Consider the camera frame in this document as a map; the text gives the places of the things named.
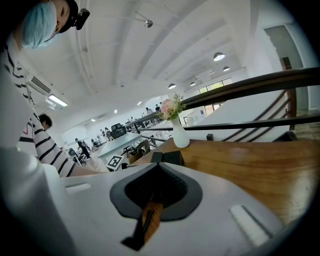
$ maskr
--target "cap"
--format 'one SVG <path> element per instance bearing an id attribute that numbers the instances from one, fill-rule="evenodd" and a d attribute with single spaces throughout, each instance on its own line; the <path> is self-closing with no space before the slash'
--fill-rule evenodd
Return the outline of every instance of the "cap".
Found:
<path id="1" fill-rule="evenodd" d="M 66 32 L 68 29 L 75 25 L 75 21 L 78 17 L 78 5 L 75 0 L 66 0 L 67 4 L 69 5 L 70 13 L 68 20 L 60 30 L 60 33 Z"/>

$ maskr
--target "fluorescent light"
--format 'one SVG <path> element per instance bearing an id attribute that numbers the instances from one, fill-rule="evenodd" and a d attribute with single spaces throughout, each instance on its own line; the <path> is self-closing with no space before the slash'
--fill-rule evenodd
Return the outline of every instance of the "fluorescent light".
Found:
<path id="1" fill-rule="evenodd" d="M 50 100 L 53 100 L 54 102 L 56 102 L 56 103 L 58 103 L 58 104 L 60 104 L 62 107 L 68 106 L 67 103 L 65 103 L 65 102 L 63 102 L 62 100 L 58 99 L 58 98 L 57 98 L 56 96 L 54 96 L 53 94 L 51 94 L 51 95 L 49 96 L 49 99 L 50 99 Z"/>
<path id="2" fill-rule="evenodd" d="M 213 56 L 213 60 L 215 62 L 222 60 L 226 55 L 224 55 L 222 52 L 216 52 Z"/>
<path id="3" fill-rule="evenodd" d="M 173 89 L 173 88 L 175 88 L 176 87 L 176 85 L 174 84 L 174 83 L 170 83 L 169 84 L 169 89 Z"/>

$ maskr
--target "striped shirt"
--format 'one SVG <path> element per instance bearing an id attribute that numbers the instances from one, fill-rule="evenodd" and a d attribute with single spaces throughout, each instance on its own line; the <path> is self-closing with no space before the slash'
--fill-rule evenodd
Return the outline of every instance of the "striped shirt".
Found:
<path id="1" fill-rule="evenodd" d="M 5 70 L 10 74 L 12 86 L 16 87 L 33 110 L 32 116 L 30 116 L 22 131 L 17 147 L 25 153 L 34 155 L 41 163 L 53 165 L 60 177 L 69 177 L 76 163 L 69 160 L 62 153 L 54 140 L 43 129 L 40 119 L 36 114 L 33 99 L 28 93 L 22 68 L 18 62 L 18 56 L 17 44 L 11 34 L 1 49 L 0 61 L 4 65 Z"/>

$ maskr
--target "blue surgical mask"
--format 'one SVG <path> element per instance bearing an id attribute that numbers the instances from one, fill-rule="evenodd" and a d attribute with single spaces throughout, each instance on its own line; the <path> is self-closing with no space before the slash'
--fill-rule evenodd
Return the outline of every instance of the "blue surgical mask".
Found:
<path id="1" fill-rule="evenodd" d="M 47 46 L 57 25 L 57 10 L 53 2 L 38 3 L 26 14 L 21 32 L 23 48 Z"/>

